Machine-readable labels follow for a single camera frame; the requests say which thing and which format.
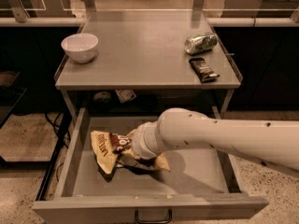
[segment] can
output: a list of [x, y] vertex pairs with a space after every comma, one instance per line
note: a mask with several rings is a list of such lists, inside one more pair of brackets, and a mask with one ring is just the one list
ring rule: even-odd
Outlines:
[[212, 32], [193, 35], [186, 39], [185, 50], [188, 54], [204, 52], [213, 49], [217, 45], [217, 36]]

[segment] soda can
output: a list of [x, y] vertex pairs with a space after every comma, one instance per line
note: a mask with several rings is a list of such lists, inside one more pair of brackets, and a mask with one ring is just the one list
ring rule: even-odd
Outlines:
[[193, 55], [196, 53], [211, 50], [216, 45], [216, 34], [208, 32], [188, 37], [185, 41], [185, 50], [188, 54]]

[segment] black metal stand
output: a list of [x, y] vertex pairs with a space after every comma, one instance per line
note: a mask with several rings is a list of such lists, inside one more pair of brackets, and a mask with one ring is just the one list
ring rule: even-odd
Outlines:
[[60, 150], [64, 147], [64, 137], [67, 134], [68, 127], [71, 123], [71, 120], [72, 120], [72, 117], [71, 117], [69, 111], [65, 110], [62, 122], [60, 124], [59, 131], [58, 131], [58, 140], [57, 140], [55, 149], [52, 153], [47, 171], [44, 175], [44, 179], [41, 183], [41, 186], [40, 186], [39, 191], [36, 196], [37, 201], [45, 201], [45, 195], [47, 193], [48, 185], [50, 183], [50, 179], [53, 174], [53, 170], [54, 170], [57, 158], [59, 156]]

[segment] crumpled wrapper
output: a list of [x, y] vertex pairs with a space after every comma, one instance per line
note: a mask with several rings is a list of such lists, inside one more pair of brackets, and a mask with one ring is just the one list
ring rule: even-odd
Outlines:
[[110, 175], [116, 165], [121, 165], [136, 174], [156, 170], [170, 171], [166, 156], [162, 153], [151, 160], [136, 159], [131, 148], [135, 130], [126, 136], [117, 133], [93, 131], [92, 146], [96, 161], [101, 169]]

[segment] drawer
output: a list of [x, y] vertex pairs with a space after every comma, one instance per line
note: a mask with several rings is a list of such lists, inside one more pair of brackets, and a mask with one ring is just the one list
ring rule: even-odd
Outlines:
[[98, 170], [91, 131], [128, 134], [157, 117], [91, 117], [81, 108], [54, 199], [33, 209], [49, 224], [133, 223], [250, 218], [267, 206], [262, 197], [232, 193], [223, 157], [214, 148], [165, 152], [171, 171], [136, 175], [116, 169], [111, 180]]

